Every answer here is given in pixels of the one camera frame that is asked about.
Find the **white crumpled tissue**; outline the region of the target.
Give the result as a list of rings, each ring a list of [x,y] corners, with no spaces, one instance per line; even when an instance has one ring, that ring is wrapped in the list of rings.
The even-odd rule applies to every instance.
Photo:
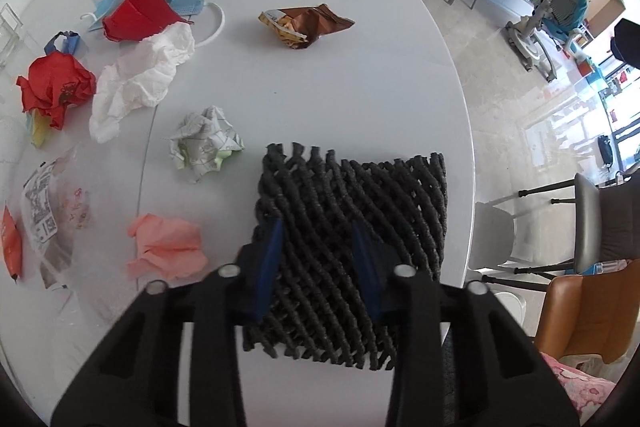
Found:
[[[188,23],[174,23],[138,42],[107,65],[96,82],[89,133],[96,143],[118,135],[120,122],[134,109],[155,107],[168,93],[179,65],[189,61],[195,40]]]

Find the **clear plastic label wrapper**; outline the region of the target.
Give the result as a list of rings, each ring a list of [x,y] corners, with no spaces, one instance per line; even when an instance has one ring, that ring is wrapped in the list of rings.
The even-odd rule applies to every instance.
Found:
[[[76,235],[91,222],[90,198],[76,146],[43,162],[23,185],[23,228],[47,289],[70,286]]]

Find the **red folded paper carton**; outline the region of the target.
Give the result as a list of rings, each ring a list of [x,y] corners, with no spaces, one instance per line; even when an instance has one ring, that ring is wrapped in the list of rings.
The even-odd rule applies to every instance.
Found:
[[[114,42],[135,41],[159,34],[174,23],[187,23],[168,0],[122,0],[102,20],[104,36]]]

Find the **clear glass container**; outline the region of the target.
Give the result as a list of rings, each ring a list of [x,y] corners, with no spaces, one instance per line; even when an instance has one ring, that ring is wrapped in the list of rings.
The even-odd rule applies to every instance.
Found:
[[[23,23],[9,3],[0,11],[0,69],[5,69],[21,42]]]

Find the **dark blue crumpled wrapper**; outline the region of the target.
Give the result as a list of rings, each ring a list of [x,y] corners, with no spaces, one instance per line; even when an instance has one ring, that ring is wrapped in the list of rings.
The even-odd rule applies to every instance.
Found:
[[[54,52],[74,55],[80,43],[80,35],[76,31],[59,31],[44,46],[43,51],[47,55]]]

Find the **orange red small packet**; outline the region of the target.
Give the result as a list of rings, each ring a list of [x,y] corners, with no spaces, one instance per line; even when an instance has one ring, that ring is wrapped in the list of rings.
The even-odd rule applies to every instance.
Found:
[[[1,246],[6,269],[11,279],[16,282],[22,277],[22,239],[8,207],[4,207],[2,213]]]

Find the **grey dining chair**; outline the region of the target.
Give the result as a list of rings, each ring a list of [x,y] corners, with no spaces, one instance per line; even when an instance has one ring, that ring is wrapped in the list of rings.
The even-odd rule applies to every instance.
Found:
[[[574,253],[553,265],[512,265],[484,273],[488,284],[547,290],[549,282],[562,273],[582,274],[602,262],[634,261],[639,258],[639,175],[624,173],[620,182],[597,186],[580,173],[574,178],[518,191],[526,197],[572,188],[571,198],[552,198],[552,205],[571,205],[575,210]]]

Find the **red crumpled wrapper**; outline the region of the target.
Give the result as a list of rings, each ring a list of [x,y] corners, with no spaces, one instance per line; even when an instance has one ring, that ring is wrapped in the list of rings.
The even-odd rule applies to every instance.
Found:
[[[33,61],[16,85],[24,113],[38,110],[50,119],[51,128],[62,130],[67,109],[85,104],[96,93],[96,76],[73,55],[54,51]]]

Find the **yellow blue crumpled paper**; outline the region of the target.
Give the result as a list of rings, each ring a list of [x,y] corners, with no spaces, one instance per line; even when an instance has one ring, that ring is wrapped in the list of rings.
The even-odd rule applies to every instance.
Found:
[[[51,118],[34,108],[27,113],[26,120],[32,145],[35,148],[43,147],[51,132]]]

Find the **black foam mesh sleeve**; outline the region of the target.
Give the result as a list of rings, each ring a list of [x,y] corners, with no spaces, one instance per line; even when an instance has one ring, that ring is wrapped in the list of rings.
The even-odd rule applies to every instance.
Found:
[[[441,153],[359,162],[334,150],[268,145],[258,181],[255,239],[279,219],[284,239],[266,316],[244,327],[243,348],[271,358],[392,369],[390,326],[369,317],[352,255],[352,226],[438,280],[445,257],[448,186]]]

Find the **crumpled printed paper ball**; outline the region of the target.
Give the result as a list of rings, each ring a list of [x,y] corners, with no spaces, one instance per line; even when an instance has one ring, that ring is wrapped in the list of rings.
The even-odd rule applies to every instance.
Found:
[[[219,172],[228,158],[244,148],[241,135],[215,105],[186,115],[169,138],[172,163],[178,170],[188,170],[193,182]]]

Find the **pink crumpled paper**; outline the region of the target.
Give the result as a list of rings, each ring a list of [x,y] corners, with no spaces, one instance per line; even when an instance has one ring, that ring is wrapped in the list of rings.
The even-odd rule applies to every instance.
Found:
[[[147,213],[134,219],[127,234],[134,239],[137,251],[136,259],[127,263],[130,280],[149,273],[160,274],[166,281],[186,279],[208,263],[201,229],[189,221]]]

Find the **blue baby high chair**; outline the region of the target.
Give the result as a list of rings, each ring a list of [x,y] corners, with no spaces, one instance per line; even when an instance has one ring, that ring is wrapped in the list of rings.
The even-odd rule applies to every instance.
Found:
[[[547,63],[546,79],[551,82],[558,77],[558,69],[540,34],[544,32],[560,50],[570,53],[570,47],[585,37],[588,8],[589,0],[536,0],[532,14],[521,17],[517,23],[506,24],[506,41],[518,52],[529,72]]]

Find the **brown snack bag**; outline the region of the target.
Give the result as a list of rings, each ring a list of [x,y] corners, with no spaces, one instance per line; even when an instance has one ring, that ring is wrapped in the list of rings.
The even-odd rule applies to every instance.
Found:
[[[258,20],[270,28],[291,49],[307,49],[321,37],[355,25],[353,20],[335,14],[325,3],[300,8],[261,12]]]

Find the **brown leather chair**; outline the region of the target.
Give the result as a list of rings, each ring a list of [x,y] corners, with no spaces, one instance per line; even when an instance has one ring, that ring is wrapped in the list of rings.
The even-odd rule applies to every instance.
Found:
[[[563,275],[547,286],[535,346],[557,360],[597,355],[606,364],[622,357],[639,314],[639,262],[620,271]]]

